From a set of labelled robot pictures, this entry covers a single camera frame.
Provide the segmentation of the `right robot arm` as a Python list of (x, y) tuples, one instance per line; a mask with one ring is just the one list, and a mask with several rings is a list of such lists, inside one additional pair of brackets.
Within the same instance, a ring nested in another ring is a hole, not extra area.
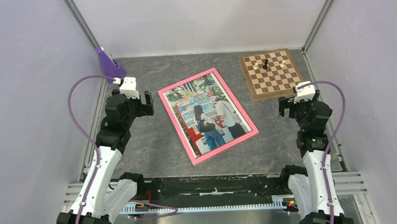
[(299, 224), (355, 224), (344, 214), (330, 169), (329, 139), (325, 130), (332, 109), (316, 96), (300, 101), (280, 97), (278, 104), (278, 115), (283, 117), (288, 109), (288, 116), (295, 119), (300, 128), (296, 146), (304, 166), (286, 165), (279, 179), (281, 190), (292, 193), (295, 198), (301, 218)]

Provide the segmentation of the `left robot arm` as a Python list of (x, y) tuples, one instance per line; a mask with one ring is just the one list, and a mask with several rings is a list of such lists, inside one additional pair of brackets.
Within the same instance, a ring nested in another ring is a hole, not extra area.
[(131, 137), (133, 121), (155, 113), (151, 92), (144, 92), (144, 96), (142, 103), (140, 97), (129, 97), (118, 89), (112, 91), (93, 143), (92, 165), (72, 207), (58, 215), (56, 224), (113, 224), (130, 199), (145, 196), (144, 177), (138, 173), (123, 173), (117, 186), (108, 192), (113, 171)]

